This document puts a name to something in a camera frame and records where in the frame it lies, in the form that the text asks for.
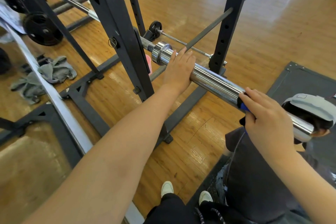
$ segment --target dark gray t-shirt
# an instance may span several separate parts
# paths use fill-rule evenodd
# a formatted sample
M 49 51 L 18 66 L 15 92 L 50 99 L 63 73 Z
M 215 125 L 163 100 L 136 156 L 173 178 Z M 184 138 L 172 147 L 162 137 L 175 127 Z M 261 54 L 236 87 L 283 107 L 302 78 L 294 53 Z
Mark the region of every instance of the dark gray t-shirt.
M 292 193 L 255 148 L 244 127 L 226 134 L 225 141 L 227 149 L 234 152 L 224 180 L 229 206 L 258 224 L 275 220 L 298 207 Z M 332 183 L 327 167 L 305 152 L 300 154 L 325 180 Z

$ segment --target ear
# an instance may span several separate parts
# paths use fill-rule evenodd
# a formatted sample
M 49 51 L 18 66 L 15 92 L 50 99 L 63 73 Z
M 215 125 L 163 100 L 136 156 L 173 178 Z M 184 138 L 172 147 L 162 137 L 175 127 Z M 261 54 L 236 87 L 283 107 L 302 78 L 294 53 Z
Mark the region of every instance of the ear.
M 329 133 L 330 133 L 329 129 L 321 128 L 320 130 L 312 133 L 312 136 L 313 137 L 322 137 L 322 136 L 326 136 Z

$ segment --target black hair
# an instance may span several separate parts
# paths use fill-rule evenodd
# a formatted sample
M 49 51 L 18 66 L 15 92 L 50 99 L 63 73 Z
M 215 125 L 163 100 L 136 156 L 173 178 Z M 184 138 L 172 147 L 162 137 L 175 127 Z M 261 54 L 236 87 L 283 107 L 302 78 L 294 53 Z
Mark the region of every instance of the black hair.
M 292 115 L 312 124 L 314 126 L 314 131 L 319 131 L 320 129 L 327 130 L 333 127 L 333 121 L 324 120 L 308 111 L 292 105 L 290 102 L 284 103 L 282 107 Z

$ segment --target shoe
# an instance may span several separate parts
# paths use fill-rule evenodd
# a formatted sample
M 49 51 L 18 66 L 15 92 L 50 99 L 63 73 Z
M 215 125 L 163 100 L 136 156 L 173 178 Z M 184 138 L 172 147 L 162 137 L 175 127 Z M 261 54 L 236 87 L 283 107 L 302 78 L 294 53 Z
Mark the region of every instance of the shoe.
M 163 183 L 161 188 L 161 198 L 167 193 L 174 193 L 173 184 L 170 181 L 166 181 Z
M 203 201 L 210 201 L 210 202 L 213 202 L 210 193 L 207 192 L 206 190 L 204 190 L 204 191 L 201 192 L 201 194 L 200 194 L 200 196 L 199 196 L 198 204 L 201 205 L 201 203 L 202 203 Z

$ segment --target hand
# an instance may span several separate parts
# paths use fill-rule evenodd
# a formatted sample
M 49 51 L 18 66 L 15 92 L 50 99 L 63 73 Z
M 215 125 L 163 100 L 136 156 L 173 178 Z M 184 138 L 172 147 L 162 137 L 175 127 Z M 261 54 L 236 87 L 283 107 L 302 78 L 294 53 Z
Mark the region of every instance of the hand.
M 176 55 L 176 51 L 173 52 L 163 79 L 163 86 L 170 87 L 170 90 L 175 90 L 178 95 L 182 94 L 190 85 L 190 74 L 196 61 L 192 52 L 185 52 L 186 48 L 183 48 L 178 55 Z
M 246 88 L 239 97 L 251 112 L 246 112 L 246 131 L 263 158 L 278 161 L 295 152 L 293 123 L 285 110 L 267 95 Z

